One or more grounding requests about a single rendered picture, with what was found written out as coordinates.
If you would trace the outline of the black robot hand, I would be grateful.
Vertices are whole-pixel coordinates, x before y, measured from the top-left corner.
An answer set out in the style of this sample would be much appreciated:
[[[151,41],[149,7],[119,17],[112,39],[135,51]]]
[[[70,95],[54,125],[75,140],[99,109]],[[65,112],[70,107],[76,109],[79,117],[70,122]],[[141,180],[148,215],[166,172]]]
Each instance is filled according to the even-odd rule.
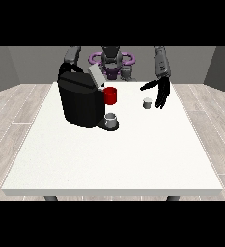
[[[157,80],[150,81],[140,88],[141,91],[148,90],[158,86],[158,93],[155,102],[155,108],[162,109],[166,103],[167,97],[170,95],[170,79],[163,76]]]
[[[73,79],[78,74],[83,73],[83,69],[76,64],[70,64],[64,62],[60,68],[58,73],[59,79]]]

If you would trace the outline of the small grey coffee pod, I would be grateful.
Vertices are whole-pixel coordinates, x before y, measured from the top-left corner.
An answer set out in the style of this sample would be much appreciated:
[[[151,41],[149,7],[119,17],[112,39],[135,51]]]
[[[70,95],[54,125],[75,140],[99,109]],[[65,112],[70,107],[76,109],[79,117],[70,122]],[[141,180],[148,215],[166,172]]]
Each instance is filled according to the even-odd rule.
[[[152,101],[149,97],[144,98],[144,99],[143,99],[143,107],[144,107],[145,109],[150,109],[151,106],[152,106],[152,102],[153,102],[153,101]]]

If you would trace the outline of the pale grey machine lid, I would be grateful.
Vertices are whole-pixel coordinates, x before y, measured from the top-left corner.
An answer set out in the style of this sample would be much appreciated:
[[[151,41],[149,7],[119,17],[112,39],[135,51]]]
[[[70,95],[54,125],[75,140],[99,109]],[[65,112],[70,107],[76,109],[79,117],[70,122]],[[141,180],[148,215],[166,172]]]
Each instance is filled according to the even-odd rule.
[[[88,72],[92,76],[96,86],[100,88],[104,82],[105,82],[105,77],[103,76],[100,67],[98,64],[93,64],[88,67]]]

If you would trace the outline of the black coffee machine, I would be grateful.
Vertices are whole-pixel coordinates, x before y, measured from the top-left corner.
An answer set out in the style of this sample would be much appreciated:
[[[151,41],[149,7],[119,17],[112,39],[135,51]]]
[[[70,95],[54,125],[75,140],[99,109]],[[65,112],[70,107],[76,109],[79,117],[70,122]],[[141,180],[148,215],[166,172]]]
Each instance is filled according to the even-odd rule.
[[[78,74],[73,79],[59,79],[58,88],[65,118],[80,127],[100,127],[107,131],[119,128],[105,126],[105,106],[103,89],[99,89],[89,73]]]

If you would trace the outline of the red pod holder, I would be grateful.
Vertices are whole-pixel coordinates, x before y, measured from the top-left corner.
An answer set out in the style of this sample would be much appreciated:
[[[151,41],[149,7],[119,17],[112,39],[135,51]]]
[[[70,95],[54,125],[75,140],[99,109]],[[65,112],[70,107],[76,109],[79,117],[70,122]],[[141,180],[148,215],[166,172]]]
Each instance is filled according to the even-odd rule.
[[[104,103],[113,105],[117,102],[117,89],[114,87],[106,87],[103,89]]]

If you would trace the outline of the small grey cup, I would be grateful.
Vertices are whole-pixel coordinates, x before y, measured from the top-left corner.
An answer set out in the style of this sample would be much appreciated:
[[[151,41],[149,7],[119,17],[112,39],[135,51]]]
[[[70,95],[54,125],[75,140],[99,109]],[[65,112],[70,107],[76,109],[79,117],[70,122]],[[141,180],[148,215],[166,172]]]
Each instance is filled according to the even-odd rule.
[[[107,113],[104,116],[105,119],[105,126],[108,128],[113,128],[117,124],[117,117],[114,113]]]

